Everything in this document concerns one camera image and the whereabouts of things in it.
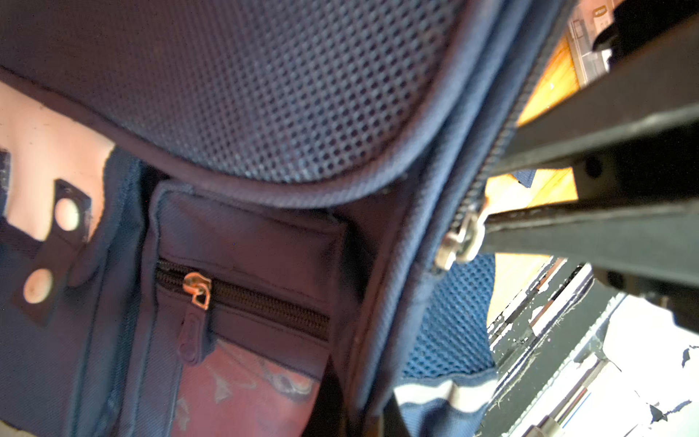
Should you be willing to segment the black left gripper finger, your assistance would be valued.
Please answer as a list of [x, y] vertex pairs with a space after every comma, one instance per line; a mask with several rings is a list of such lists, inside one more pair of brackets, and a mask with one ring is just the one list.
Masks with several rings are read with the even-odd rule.
[[507, 211], [486, 220], [481, 250], [564, 257], [696, 286], [698, 201], [577, 202]]
[[520, 127], [493, 174], [542, 168], [697, 118], [698, 18], [693, 16]]

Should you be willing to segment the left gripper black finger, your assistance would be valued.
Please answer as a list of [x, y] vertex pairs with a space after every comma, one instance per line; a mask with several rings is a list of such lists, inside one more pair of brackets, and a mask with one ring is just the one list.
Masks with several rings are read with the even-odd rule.
[[303, 437], [345, 436], [344, 396], [340, 376], [329, 360]]
[[380, 416], [379, 435], [381, 437], [411, 437], [394, 394], [387, 400]]

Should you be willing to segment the navy blue backpack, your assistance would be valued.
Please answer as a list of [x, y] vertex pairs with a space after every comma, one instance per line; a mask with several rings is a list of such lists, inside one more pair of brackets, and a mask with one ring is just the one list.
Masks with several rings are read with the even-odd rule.
[[472, 436], [484, 189], [571, 1], [5, 1], [1, 433]]

